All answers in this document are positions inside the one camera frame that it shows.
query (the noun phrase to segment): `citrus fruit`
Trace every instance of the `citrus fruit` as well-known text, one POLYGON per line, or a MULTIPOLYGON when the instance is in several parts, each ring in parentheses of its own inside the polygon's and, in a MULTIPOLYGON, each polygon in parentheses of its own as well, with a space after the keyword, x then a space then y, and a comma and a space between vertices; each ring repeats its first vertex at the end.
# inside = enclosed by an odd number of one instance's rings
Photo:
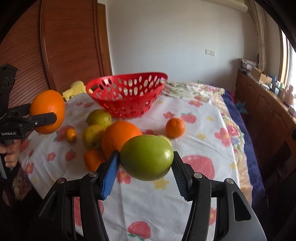
POLYGON ((87 127, 82 133, 83 145, 89 150, 100 149, 104 131, 105 128, 100 125, 87 127))
POLYGON ((110 125, 102 137, 102 150, 109 158, 113 150, 120 151, 130 138, 142 135, 142 132, 132 123, 117 121, 110 125))
POLYGON ((96 171, 99 165, 105 162, 104 155, 99 150, 87 150, 83 155, 83 160, 90 172, 96 171))
POLYGON ((120 164, 132 177, 154 181, 165 176, 172 165, 174 152, 161 137, 142 135, 128 140, 120 151, 120 164))
POLYGON ((77 139, 77 132, 74 130, 74 128, 68 128, 65 131, 65 136, 68 142, 75 142, 77 139))
POLYGON ((166 133, 171 138, 180 137, 185 133, 185 124, 181 119, 170 119, 165 125, 166 133))
POLYGON ((48 135, 54 133, 64 121, 65 103, 60 93, 54 90, 46 90, 37 95, 29 109, 30 115, 39 115, 50 112, 56 114, 57 120, 53 124, 36 127, 35 131, 39 134, 48 135))
POLYGON ((166 140, 170 146, 172 146, 172 143, 170 142, 170 139, 168 139, 166 136, 163 136, 163 135, 158 135, 159 137, 163 138, 164 140, 166 140))
POLYGON ((94 110, 88 115, 86 122, 89 126, 100 125, 107 128, 111 125, 112 117, 106 110, 94 110))

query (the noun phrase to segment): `cardboard box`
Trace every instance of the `cardboard box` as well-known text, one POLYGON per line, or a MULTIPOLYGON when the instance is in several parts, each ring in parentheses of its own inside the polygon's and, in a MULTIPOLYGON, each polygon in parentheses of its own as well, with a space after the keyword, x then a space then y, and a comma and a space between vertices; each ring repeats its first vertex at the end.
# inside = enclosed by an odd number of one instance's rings
POLYGON ((269 85, 272 81, 272 78, 270 78, 267 74, 265 74, 262 70, 259 70, 257 68, 253 68, 251 71, 251 74, 253 77, 259 81, 262 84, 269 85))

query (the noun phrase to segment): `human hand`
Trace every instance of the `human hand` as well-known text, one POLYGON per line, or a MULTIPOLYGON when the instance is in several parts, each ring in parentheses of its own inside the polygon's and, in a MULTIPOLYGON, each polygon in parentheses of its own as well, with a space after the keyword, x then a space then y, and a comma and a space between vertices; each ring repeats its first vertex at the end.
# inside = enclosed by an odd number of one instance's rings
POLYGON ((6 167, 14 168, 20 153, 20 140, 14 140, 13 144, 8 145, 7 147, 0 143, 0 153, 6 154, 4 157, 6 167))

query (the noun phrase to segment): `wardrobe door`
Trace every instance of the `wardrobe door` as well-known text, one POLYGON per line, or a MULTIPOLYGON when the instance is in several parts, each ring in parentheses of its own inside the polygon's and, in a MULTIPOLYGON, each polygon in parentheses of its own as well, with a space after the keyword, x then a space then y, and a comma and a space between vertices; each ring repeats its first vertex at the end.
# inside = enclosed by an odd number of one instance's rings
POLYGON ((96 0, 43 0, 41 46, 48 79, 59 92, 102 76, 96 0))
POLYGON ((39 10, 36 1, 13 25, 0 44, 0 65, 18 68, 9 107, 30 103, 49 88, 39 47, 39 10))

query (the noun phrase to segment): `small orange fruit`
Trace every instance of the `small orange fruit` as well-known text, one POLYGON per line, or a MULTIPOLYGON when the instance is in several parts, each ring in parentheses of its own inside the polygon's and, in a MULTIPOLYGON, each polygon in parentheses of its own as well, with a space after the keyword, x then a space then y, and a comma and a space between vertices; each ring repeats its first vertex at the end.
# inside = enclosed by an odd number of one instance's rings
POLYGON ((109 158, 113 150, 121 151, 122 146, 130 138, 142 135, 142 132, 132 123, 117 121, 110 125, 102 136, 102 150, 109 158))
POLYGON ((68 142, 75 142, 77 139, 77 132, 74 128, 68 128, 65 132, 65 136, 68 142))
POLYGON ((105 162, 104 155, 99 150, 87 150, 83 155, 83 160, 90 172, 96 171, 99 165, 105 162))
POLYGON ((39 115, 54 112, 57 116, 55 123, 35 128, 39 134, 51 134, 60 128, 65 117, 65 103, 61 94, 54 90, 46 90, 33 100, 29 114, 39 115))
POLYGON ((166 133, 171 138, 180 137, 185 133, 185 124, 181 119, 170 119, 165 125, 166 133))

